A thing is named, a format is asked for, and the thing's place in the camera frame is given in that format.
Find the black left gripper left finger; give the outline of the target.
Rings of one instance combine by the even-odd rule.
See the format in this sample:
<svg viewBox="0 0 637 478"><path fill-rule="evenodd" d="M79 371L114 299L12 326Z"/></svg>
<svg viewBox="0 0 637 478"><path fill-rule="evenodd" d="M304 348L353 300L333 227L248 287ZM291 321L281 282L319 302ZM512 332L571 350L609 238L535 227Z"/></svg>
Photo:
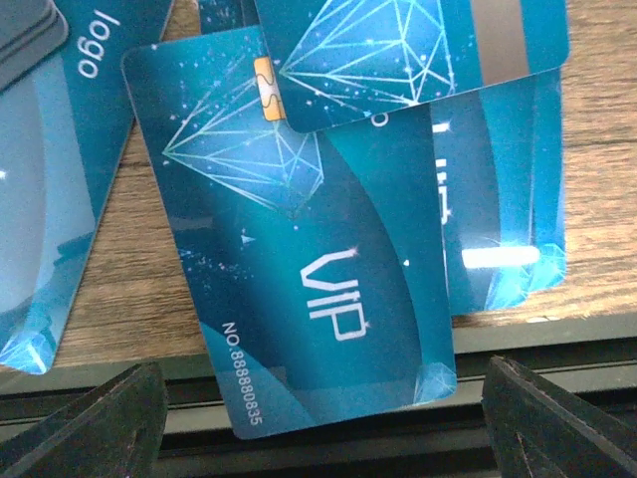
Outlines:
<svg viewBox="0 0 637 478"><path fill-rule="evenodd" d="M1 444L3 477L148 477L167 415L160 365L136 364Z"/></svg>

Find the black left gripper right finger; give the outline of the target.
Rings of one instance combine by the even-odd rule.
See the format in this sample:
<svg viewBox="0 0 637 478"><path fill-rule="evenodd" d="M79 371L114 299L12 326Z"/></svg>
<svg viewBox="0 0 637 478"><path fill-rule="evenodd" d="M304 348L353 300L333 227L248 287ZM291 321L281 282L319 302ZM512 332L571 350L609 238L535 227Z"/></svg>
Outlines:
<svg viewBox="0 0 637 478"><path fill-rule="evenodd" d="M520 363L490 359L482 408L504 477L634 477L636 430Z"/></svg>

